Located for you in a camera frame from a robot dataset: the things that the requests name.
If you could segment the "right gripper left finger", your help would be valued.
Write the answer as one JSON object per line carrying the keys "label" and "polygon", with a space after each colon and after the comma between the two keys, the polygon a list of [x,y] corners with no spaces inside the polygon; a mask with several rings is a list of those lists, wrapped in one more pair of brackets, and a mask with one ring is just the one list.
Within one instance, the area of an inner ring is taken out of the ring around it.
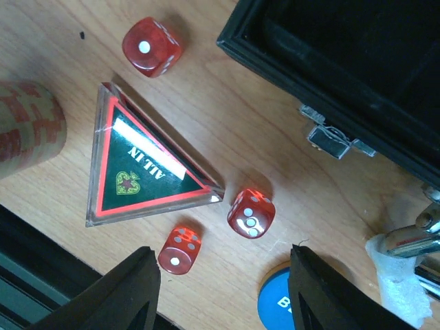
{"label": "right gripper left finger", "polygon": [[152,329],[161,275],[151,248],[125,258],[82,294],[29,329]]}

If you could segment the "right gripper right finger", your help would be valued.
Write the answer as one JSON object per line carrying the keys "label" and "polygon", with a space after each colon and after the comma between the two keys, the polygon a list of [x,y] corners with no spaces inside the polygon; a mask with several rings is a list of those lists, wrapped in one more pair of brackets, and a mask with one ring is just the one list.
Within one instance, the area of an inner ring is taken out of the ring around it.
{"label": "right gripper right finger", "polygon": [[296,329],[412,329],[307,246],[293,245],[289,298]]}

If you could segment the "black poker set case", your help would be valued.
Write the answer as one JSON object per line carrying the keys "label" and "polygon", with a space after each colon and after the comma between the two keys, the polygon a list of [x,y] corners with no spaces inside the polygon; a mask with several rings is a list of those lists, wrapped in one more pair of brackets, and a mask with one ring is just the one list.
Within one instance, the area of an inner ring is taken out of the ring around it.
{"label": "black poker set case", "polygon": [[418,177],[431,203],[381,251],[439,251],[438,1],[240,1],[217,45],[301,101],[312,144],[381,153]]}

